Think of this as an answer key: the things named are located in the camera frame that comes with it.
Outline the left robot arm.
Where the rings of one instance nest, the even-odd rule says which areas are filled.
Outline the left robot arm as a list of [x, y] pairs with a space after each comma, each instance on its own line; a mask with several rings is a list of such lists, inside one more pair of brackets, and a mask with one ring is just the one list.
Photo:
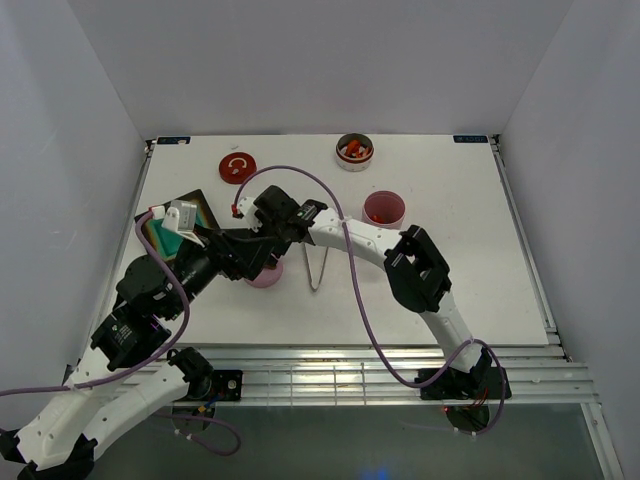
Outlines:
[[117, 284], [117, 302], [91, 336], [73, 373], [24, 427], [1, 434], [1, 455], [22, 479], [84, 479], [116, 440], [167, 404], [201, 399], [214, 369], [194, 348], [165, 354], [180, 337], [163, 326], [187, 321], [214, 278], [255, 279], [287, 243], [251, 229], [205, 230], [166, 263], [146, 238]]

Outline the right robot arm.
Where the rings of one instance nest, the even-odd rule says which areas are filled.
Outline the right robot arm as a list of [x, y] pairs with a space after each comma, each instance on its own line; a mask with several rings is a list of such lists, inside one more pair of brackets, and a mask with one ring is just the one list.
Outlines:
[[242, 198], [238, 209], [256, 232], [350, 252], [379, 267], [394, 299], [418, 314], [437, 340], [454, 390], [474, 397], [487, 386], [491, 357], [472, 339], [454, 300], [450, 267], [424, 229], [412, 225], [400, 231], [346, 219], [322, 202], [298, 204], [276, 186], [255, 199]]

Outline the pink lid with brown handle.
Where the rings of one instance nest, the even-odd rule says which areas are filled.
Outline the pink lid with brown handle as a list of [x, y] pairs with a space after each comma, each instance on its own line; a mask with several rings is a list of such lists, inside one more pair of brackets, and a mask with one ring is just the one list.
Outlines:
[[245, 282], [253, 288], [269, 288], [280, 280], [283, 272], [283, 264], [280, 261], [277, 261], [274, 266], [265, 266], [255, 279], [245, 279]]

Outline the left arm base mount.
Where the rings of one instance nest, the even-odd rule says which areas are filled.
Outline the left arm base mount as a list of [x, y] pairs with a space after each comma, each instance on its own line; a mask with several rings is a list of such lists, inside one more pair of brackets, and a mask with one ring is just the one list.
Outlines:
[[214, 370], [190, 386], [186, 398], [204, 404], [240, 401], [243, 379], [243, 370]]

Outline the pink cylindrical container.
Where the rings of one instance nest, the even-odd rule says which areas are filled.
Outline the pink cylindrical container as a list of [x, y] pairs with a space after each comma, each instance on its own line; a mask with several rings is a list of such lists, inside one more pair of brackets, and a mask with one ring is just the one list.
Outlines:
[[[374, 214], [382, 215], [387, 224], [377, 224], [371, 220]], [[406, 214], [404, 200], [392, 191], [376, 191], [371, 193], [362, 206], [362, 221], [385, 229], [399, 230]]]

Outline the metal tongs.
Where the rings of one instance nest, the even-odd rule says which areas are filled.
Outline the metal tongs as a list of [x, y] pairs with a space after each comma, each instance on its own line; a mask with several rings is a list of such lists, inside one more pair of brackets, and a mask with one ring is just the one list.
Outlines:
[[309, 246], [307, 244], [303, 244], [301, 249], [307, 285], [310, 292], [316, 294], [319, 292], [324, 280], [329, 249], [327, 247]]

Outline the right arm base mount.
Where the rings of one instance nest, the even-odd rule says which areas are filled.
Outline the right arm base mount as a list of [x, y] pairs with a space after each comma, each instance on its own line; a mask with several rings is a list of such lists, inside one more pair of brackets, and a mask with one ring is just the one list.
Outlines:
[[421, 400], [511, 399], [512, 391], [504, 368], [490, 367], [475, 377], [448, 368], [430, 385], [420, 389]]

